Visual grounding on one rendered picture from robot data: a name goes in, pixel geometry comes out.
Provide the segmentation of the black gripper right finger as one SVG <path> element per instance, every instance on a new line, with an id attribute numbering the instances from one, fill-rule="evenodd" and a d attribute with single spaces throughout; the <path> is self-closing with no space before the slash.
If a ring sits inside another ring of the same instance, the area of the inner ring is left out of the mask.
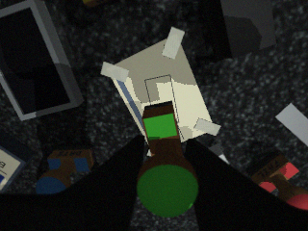
<path id="1" fill-rule="evenodd" d="M 308 231 L 308 210 L 266 191 L 196 139 L 187 140 L 185 157 L 198 180 L 198 231 Z"/>

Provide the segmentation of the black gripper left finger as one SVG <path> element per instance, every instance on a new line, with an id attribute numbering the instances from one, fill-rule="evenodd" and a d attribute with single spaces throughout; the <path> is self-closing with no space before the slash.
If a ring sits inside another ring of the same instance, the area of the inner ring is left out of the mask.
<path id="1" fill-rule="evenodd" d="M 135 136 L 61 192 L 0 193 L 0 231 L 129 231 L 144 139 Z"/>

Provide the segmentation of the beige paper card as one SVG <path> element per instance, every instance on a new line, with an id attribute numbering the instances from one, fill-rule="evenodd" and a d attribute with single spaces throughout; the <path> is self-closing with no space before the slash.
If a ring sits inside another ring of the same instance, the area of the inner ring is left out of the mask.
<path id="1" fill-rule="evenodd" d="M 181 142 L 208 133 L 212 122 L 181 41 L 185 32 L 172 28 L 168 37 L 117 63 L 103 62 L 102 75 L 111 77 L 147 142 L 142 124 L 144 106 L 172 100 Z M 148 142 L 147 142 L 148 144 Z"/>

